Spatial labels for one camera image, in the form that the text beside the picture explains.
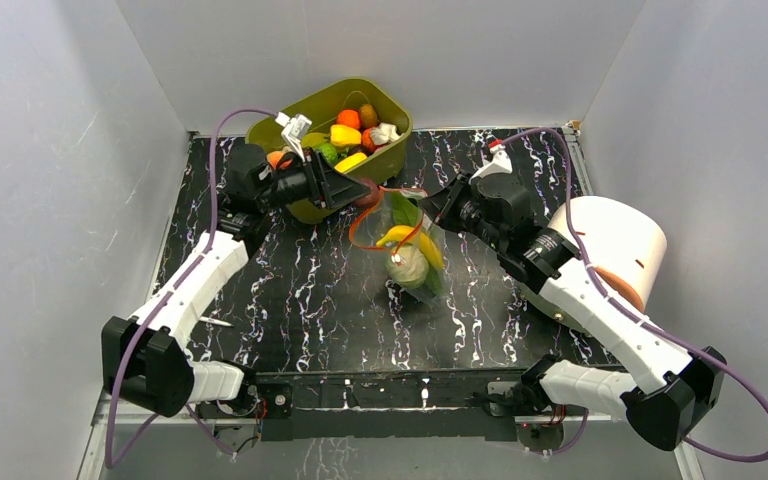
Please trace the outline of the dark purple fruit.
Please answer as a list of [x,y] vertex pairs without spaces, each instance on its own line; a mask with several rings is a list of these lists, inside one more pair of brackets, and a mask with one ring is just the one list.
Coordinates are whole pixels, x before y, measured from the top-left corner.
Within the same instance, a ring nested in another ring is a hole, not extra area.
[[368,210],[376,208],[382,197],[380,186],[369,178],[362,178],[360,182],[368,188],[368,193],[353,202],[353,205],[359,209]]

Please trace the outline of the green leafy vegetable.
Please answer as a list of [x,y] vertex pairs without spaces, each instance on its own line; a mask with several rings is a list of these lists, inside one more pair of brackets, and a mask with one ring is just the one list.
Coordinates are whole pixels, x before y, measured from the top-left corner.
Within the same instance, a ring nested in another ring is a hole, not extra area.
[[414,227],[422,222],[422,212],[419,207],[401,192],[389,195],[391,216],[395,225]]

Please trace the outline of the green bumpy lime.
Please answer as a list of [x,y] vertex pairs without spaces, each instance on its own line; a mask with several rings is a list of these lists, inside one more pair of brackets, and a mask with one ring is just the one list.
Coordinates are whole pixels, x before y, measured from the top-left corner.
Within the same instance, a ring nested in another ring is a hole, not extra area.
[[331,143],[320,143],[314,147],[314,150],[331,166],[336,166],[340,161],[340,153]]

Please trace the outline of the clear zip top bag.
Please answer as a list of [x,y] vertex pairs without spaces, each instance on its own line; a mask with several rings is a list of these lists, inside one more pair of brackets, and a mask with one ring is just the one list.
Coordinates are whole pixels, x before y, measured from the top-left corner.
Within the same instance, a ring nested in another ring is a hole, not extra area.
[[376,187],[349,229],[354,247],[372,255],[387,279],[416,300],[436,305],[448,293],[444,232],[419,206],[421,188]]

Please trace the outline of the yellow banana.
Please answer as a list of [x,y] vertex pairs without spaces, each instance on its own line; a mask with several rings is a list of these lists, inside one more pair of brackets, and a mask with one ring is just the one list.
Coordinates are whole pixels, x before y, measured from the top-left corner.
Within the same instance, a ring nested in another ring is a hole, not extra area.
[[419,248],[431,267],[436,270],[443,270],[445,268],[441,250],[434,239],[424,231],[419,232]]
[[398,250],[404,248],[407,245],[413,244],[417,240],[417,237],[420,233],[421,228],[419,226],[394,225],[376,241],[375,246],[380,248],[388,247]]

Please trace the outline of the green white cabbage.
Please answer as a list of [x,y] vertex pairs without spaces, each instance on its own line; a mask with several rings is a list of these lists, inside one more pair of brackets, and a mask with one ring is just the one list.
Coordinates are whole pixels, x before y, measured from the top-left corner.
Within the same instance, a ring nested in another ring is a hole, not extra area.
[[425,283],[430,265],[417,247],[407,245],[387,256],[385,269],[390,279],[401,287],[416,289]]

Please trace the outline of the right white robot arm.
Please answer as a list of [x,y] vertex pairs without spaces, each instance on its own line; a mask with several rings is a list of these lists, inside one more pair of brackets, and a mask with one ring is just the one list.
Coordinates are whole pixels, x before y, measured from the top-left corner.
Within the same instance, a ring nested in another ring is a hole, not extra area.
[[613,371],[544,357],[520,380],[531,411],[570,404],[608,414],[670,451],[717,404],[725,357],[669,334],[644,312],[666,250],[663,230],[647,215],[578,196],[539,222],[532,194],[501,173],[460,176],[419,207],[442,229],[490,246],[546,313],[571,320],[619,361]]

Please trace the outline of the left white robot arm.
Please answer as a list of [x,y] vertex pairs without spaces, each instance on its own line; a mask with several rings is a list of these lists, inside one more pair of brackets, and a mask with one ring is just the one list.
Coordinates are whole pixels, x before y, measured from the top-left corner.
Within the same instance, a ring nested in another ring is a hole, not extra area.
[[225,160],[223,178],[213,195],[210,227],[179,270],[134,313],[111,317],[101,332],[104,390],[164,417],[208,402],[220,402],[235,416],[254,411],[254,370],[229,360],[189,358],[193,329],[261,248],[273,210],[298,201],[337,209],[372,191],[312,148],[288,152],[271,165],[262,147],[245,143]]

